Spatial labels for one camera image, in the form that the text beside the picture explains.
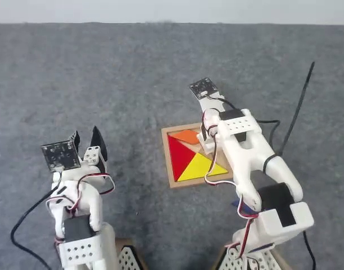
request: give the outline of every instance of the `perforated plate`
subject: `perforated plate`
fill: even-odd
[[[256,120],[252,116],[243,116],[225,120],[224,124],[231,135],[259,129]]]
[[[128,246],[123,247],[120,255],[118,256],[121,270],[142,270],[135,258],[132,249]]]
[[[59,244],[61,263],[64,268],[102,259],[101,235]]]
[[[230,256],[225,254],[218,270],[243,270],[246,269],[242,259],[233,259],[238,256],[236,249],[230,249]],[[248,254],[248,263],[251,270],[281,270],[270,251]]]

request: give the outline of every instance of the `wooden base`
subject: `wooden base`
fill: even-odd
[[[171,156],[170,156],[170,150],[168,145],[168,134],[174,134],[181,132],[183,130],[190,129],[193,131],[200,132],[201,130],[201,123],[195,123],[195,124],[189,124],[189,125],[179,125],[177,127],[170,127],[170,128],[162,128],[162,140],[163,140],[163,146],[164,146],[164,152],[166,157],[166,166],[167,166],[167,173],[168,173],[168,181],[170,188],[176,188],[176,187],[189,187],[189,186],[195,186],[200,185],[205,182],[204,178],[195,178],[191,180],[181,181],[181,182],[175,182],[173,177],[173,169],[172,169],[172,163],[171,163]],[[193,152],[200,153],[203,156],[209,158],[212,160],[212,154],[206,155],[202,149],[202,146],[200,144],[197,145],[190,145],[185,142],[181,142],[183,145],[191,149]],[[222,150],[217,151],[217,164],[221,165],[223,168],[225,168],[228,173],[225,174],[219,174],[210,176],[210,181],[218,181],[218,180],[225,180],[225,179],[232,179],[233,178],[233,172],[231,167],[229,166],[227,159],[223,153]]]

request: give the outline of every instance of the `black wire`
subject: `black wire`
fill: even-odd
[[[273,136],[274,136],[275,130],[280,125],[280,120],[257,120],[256,119],[256,121],[257,121],[257,123],[261,123],[261,124],[273,124],[273,123],[275,123],[275,125],[271,129],[271,132],[269,133],[269,139],[268,139],[268,143],[271,146],[271,148],[273,149]]]
[[[312,270],[315,270],[315,269],[316,269],[316,259],[315,259],[314,255],[313,255],[313,252],[312,252],[312,250],[311,250],[311,247],[310,247],[310,245],[309,245],[309,243],[308,243],[308,238],[307,238],[306,231],[303,231],[303,238],[304,238],[304,240],[305,240],[305,244],[306,244],[306,247],[307,247],[307,249],[308,249],[309,255],[310,255],[311,258],[312,258],[312,262],[313,262]]]
[[[226,103],[227,105],[229,105],[231,108],[235,109],[236,107],[230,103],[228,100],[225,100],[224,98],[221,98],[221,97],[210,97],[210,96],[207,96],[208,99],[210,100],[219,100],[219,101],[222,101],[224,103]]]
[[[19,226],[22,224],[22,222],[25,220],[25,218],[27,217],[27,215],[29,213],[31,213],[40,203],[42,203],[45,199],[47,199],[48,197],[50,197],[52,195],[52,193],[54,193],[57,189],[58,186],[60,185],[60,180],[62,177],[62,173],[60,174],[60,179],[58,180],[58,184],[55,188],[53,188],[52,190],[50,190],[50,192],[48,192],[47,194],[45,194],[39,201],[37,201],[30,209],[28,209],[23,215],[22,217],[19,219],[19,221],[16,223],[16,225],[13,227],[13,229],[11,230],[11,234],[10,234],[10,238],[11,238],[11,242],[17,246],[19,249],[27,252],[28,254],[32,255],[33,257],[35,257],[37,260],[39,260],[48,270],[52,270],[52,268],[46,263],[46,261],[44,259],[42,259],[38,254],[36,254],[35,252],[33,252],[32,250],[26,248],[25,246],[22,246],[20,243],[18,243],[15,239],[15,233],[17,231],[17,229],[19,228]]]
[[[303,103],[303,100],[304,100],[304,97],[305,97],[305,94],[306,94],[306,90],[307,90],[307,86],[308,86],[308,83],[309,83],[309,80],[311,78],[311,75],[312,75],[312,71],[313,71],[313,68],[314,68],[314,64],[315,62],[312,62],[310,68],[309,68],[309,71],[308,71],[308,75],[307,75],[307,78],[306,78],[306,82],[303,86],[303,89],[302,89],[302,92],[301,92],[301,96],[300,96],[300,100],[298,102],[298,105],[297,105],[297,108],[296,108],[296,111],[295,111],[295,114],[293,116],[293,119],[292,119],[292,122],[291,122],[291,125],[289,126],[288,128],[288,131],[286,133],[286,136],[284,137],[284,140],[282,142],[282,145],[278,151],[278,154],[280,156],[283,155],[283,151],[284,151],[284,148],[288,142],[288,139],[292,133],[292,129],[293,127],[295,126],[295,123],[296,123],[296,120],[297,120],[297,117],[298,117],[298,113],[300,112],[300,109],[301,109],[301,106],[302,106],[302,103]],[[305,240],[305,244],[306,244],[306,247],[308,249],[308,252],[309,252],[309,255],[311,256],[311,259],[312,259],[312,262],[313,262],[313,266],[312,266],[312,269],[315,270],[316,269],[316,259],[313,255],[313,252],[311,250],[311,247],[308,243],[308,238],[307,238],[307,234],[306,234],[306,231],[303,231],[303,238]]]
[[[308,83],[309,83],[309,80],[311,78],[311,75],[312,75],[312,71],[313,71],[313,68],[314,68],[314,61],[312,62],[310,68],[309,68],[309,71],[308,71],[308,75],[307,75],[307,78],[306,78],[306,82],[305,82],[305,85],[303,86],[303,89],[302,89],[302,92],[301,92],[301,96],[300,96],[300,100],[298,101],[298,105],[297,105],[297,108],[296,108],[296,111],[295,111],[295,114],[293,116],[293,119],[292,119],[292,122],[291,122],[291,125],[289,126],[289,129],[286,133],[286,136],[284,137],[284,140],[282,142],[282,145],[278,151],[278,153],[282,156],[283,154],[283,151],[284,151],[284,148],[286,147],[286,144],[288,142],[288,139],[292,133],[292,129],[293,127],[295,126],[295,123],[296,123],[296,120],[297,120],[297,117],[298,117],[298,114],[300,112],[300,109],[301,109],[301,106],[302,106],[302,103],[303,103],[303,100],[305,98],[305,94],[306,94],[306,90],[307,90],[307,86],[308,86]]]

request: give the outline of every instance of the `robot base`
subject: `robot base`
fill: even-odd
[[[243,256],[241,259],[232,259],[238,256],[237,249],[224,250],[218,264],[214,270],[292,270],[292,268],[282,259],[275,250],[254,252]]]

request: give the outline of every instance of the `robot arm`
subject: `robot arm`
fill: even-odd
[[[233,169],[238,197],[258,212],[245,229],[233,235],[245,253],[271,249],[314,224],[309,207],[301,202],[302,188],[284,160],[268,144],[256,119],[247,109],[224,108],[227,102],[210,79],[190,85],[199,100],[202,127],[198,139],[205,153],[223,150]],[[251,172],[261,170],[276,184],[257,190]]]
[[[62,267],[65,270],[117,270],[115,233],[112,226],[103,222],[102,216],[101,194],[115,188],[107,173],[105,144],[95,127],[91,145],[82,160],[75,138],[72,140],[42,146],[53,172],[52,189],[58,185],[46,205],[55,219]],[[99,193],[97,187],[103,186],[107,177],[113,188]]]

